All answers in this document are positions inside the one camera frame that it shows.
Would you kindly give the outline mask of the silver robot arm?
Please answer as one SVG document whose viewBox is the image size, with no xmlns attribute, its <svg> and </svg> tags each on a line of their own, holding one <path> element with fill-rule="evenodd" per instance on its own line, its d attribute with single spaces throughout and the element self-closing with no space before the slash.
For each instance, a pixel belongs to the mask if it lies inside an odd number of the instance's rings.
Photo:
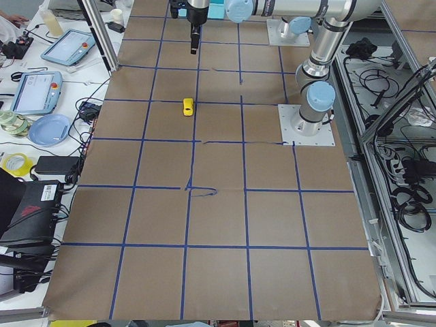
<svg viewBox="0 0 436 327">
<path fill-rule="evenodd" d="M 309 58 L 298 67 L 296 81 L 302 104 L 291 118 L 292 128 L 314 136 L 332 108 L 336 93 L 327 82 L 330 66 L 352 23 L 372 14 L 381 1 L 225 1 L 227 17 L 240 23 L 251 16 L 306 16 L 321 18 Z"/>
<path fill-rule="evenodd" d="M 311 27 L 311 18 L 306 16 L 297 16 L 293 19 L 282 17 L 279 25 L 280 37 L 290 39 L 300 34 L 306 33 Z"/>
</svg>

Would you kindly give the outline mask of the person hand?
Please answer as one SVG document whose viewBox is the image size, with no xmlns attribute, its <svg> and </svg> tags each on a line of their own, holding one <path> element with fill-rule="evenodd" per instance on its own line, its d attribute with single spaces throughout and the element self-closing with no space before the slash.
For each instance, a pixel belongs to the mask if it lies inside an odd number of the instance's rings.
<svg viewBox="0 0 436 327">
<path fill-rule="evenodd" d="M 18 14 L 6 14 L 4 11 L 0 11 L 0 16 L 11 22 L 16 27 L 21 27 L 22 25 L 27 25 L 29 23 L 29 19 L 27 17 L 18 15 Z"/>
</svg>

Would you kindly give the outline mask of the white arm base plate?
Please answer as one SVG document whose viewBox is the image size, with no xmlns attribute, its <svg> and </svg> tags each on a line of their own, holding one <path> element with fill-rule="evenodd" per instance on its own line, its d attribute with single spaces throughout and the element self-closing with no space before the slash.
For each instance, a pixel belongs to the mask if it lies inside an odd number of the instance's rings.
<svg viewBox="0 0 436 327">
<path fill-rule="evenodd" d="M 317 123 L 309 123 L 300 116 L 300 105 L 279 104 L 282 143 L 288 146 L 335 146 L 328 113 Z"/>
<path fill-rule="evenodd" d="M 268 41 L 271 46 L 309 47 L 307 31 L 311 27 L 311 18 L 295 17 L 289 21 L 284 19 L 268 19 L 266 21 Z"/>
</svg>

